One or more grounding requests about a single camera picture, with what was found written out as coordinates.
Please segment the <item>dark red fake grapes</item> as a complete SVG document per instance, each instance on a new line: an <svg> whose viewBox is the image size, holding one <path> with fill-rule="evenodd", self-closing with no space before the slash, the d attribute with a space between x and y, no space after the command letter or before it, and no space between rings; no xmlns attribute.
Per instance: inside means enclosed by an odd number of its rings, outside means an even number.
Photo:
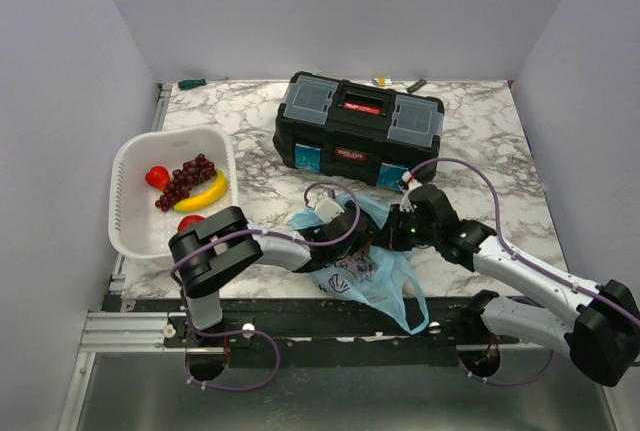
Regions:
<svg viewBox="0 0 640 431"><path fill-rule="evenodd" d="M191 191L217 174L216 165L204 154L186 161L181 168L169 172L171 180L166 184L154 206L162 212L168 212L177 202L189 198Z"/></svg>

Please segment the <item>yellow fake banana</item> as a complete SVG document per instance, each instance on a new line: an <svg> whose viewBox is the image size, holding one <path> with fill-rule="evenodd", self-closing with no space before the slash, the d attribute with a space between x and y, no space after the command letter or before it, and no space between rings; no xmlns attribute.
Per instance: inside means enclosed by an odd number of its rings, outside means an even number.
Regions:
<svg viewBox="0 0 640 431"><path fill-rule="evenodd" d="M173 209L181 213L194 213L220 200L228 190L228 180L218 171L211 186L201 194L177 202Z"/></svg>

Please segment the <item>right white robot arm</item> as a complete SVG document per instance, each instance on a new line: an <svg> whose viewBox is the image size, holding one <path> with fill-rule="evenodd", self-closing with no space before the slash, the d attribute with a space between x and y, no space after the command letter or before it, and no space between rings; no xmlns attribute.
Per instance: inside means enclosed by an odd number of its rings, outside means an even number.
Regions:
<svg viewBox="0 0 640 431"><path fill-rule="evenodd" d="M569 358L600 385L616 386L639 356L639 308L627 286L580 278L523 252L497 230L459 218L434 185L408 190L372 243L389 251L432 247L447 262L519 291L528 303L484 294L475 319L491 334Z"/></svg>

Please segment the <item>light blue plastic bag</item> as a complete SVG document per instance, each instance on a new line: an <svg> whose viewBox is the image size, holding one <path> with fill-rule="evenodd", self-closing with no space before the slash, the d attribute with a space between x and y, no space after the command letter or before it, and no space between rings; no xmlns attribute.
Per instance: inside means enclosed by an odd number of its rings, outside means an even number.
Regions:
<svg viewBox="0 0 640 431"><path fill-rule="evenodd" d="M423 290L407 257L376 246L311 274L311 280L329 296L365 304L389 317L410 335L424 331L430 323ZM406 284L413 288L419 315L410 318L404 303Z"/></svg>

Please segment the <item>red fake fruit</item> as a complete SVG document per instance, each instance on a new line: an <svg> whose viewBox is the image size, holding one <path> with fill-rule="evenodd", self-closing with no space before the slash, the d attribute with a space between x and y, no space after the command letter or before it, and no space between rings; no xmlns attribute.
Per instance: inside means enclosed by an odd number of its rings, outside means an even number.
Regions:
<svg viewBox="0 0 640 431"><path fill-rule="evenodd" d="M204 220L204 217L199 215L188 215L185 216L179 223L177 230L179 232L185 231L191 226L198 224Z"/></svg>

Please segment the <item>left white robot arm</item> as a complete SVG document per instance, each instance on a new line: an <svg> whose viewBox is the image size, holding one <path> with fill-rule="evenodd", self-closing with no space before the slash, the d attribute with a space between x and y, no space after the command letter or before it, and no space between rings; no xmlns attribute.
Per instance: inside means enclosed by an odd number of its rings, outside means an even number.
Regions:
<svg viewBox="0 0 640 431"><path fill-rule="evenodd" d="M281 233L250 224L240 207L230 206L171 237L173 272L195 330L209 332L222 321L219 291L249 266L312 273L356 253L379 231L353 201L332 217L315 211L318 224Z"/></svg>

